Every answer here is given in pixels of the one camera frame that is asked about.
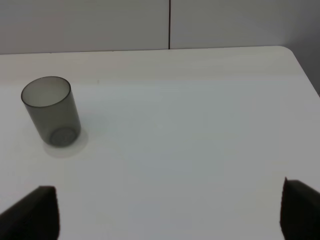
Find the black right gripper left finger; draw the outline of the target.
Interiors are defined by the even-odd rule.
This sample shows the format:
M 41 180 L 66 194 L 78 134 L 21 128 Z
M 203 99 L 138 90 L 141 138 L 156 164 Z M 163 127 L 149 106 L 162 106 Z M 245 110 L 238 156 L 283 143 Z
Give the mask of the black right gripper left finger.
M 57 240 L 60 213 L 54 186 L 39 186 L 0 214 L 2 240 Z

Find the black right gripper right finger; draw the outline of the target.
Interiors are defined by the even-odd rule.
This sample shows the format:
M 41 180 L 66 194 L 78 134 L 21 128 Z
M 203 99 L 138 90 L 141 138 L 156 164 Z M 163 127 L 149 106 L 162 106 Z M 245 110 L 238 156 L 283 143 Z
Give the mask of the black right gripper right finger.
M 284 180 L 280 228 L 285 240 L 320 238 L 320 193 L 299 180 Z

